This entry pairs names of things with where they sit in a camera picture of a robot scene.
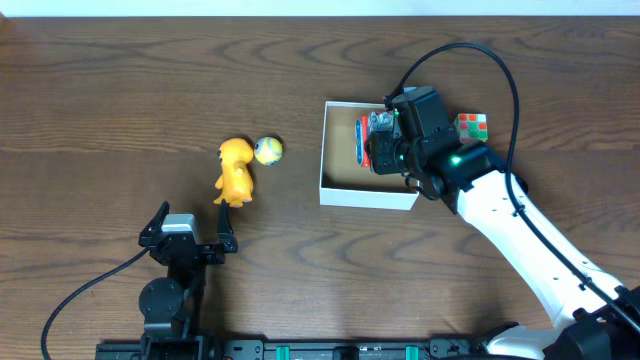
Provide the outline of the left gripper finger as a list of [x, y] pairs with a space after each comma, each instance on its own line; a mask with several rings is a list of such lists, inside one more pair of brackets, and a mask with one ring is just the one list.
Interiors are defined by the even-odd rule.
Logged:
[[230, 220], [230, 206], [226, 201], [220, 204], [216, 232], [225, 253], [238, 251], [238, 242]]
[[141, 247], [154, 246], [161, 239], [162, 224], [166, 216], [169, 214], [169, 209], [169, 203], [167, 201], [164, 201], [154, 217], [140, 232], [138, 244]]

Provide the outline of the red toy robot car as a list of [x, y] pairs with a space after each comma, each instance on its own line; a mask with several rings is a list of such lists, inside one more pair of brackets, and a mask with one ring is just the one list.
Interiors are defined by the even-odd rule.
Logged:
[[355, 122], [356, 159], [361, 168], [369, 168], [371, 161], [366, 145], [371, 134], [392, 130], [394, 127], [392, 111], [371, 112], [363, 115]]

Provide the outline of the orange dinosaur toy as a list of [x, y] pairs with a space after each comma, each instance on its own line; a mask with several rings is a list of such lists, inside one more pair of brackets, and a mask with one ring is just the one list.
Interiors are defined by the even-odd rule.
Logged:
[[213, 201], [240, 208], [253, 200], [253, 179], [247, 165], [253, 160], [253, 148], [243, 138], [231, 138], [222, 143], [217, 152], [222, 174], [215, 182], [220, 195]]

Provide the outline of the colourful puzzle cube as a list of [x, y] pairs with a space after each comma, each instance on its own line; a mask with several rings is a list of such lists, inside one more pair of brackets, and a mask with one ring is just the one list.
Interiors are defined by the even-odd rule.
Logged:
[[488, 140], [487, 116], [485, 114], [460, 113], [454, 120], [459, 140], [462, 143]]

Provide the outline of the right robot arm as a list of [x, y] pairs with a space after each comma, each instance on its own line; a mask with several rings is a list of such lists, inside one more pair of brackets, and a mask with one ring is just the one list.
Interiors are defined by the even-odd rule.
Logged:
[[379, 175], [401, 174], [482, 233], [527, 283], [552, 330], [506, 325], [475, 340], [484, 359], [636, 359], [639, 292], [591, 262], [536, 208], [485, 143], [462, 141], [437, 91], [392, 95], [371, 115], [365, 149]]

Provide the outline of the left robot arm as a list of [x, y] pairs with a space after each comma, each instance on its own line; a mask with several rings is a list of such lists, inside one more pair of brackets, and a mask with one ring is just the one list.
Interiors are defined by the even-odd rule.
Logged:
[[163, 202], [139, 235], [139, 245], [167, 268], [167, 275], [150, 281], [141, 291], [139, 308], [144, 316], [141, 350], [136, 359], [219, 359], [219, 342], [199, 329], [206, 286], [206, 268], [225, 263], [238, 251], [230, 206], [219, 205], [218, 241], [200, 244], [195, 216], [171, 214]]

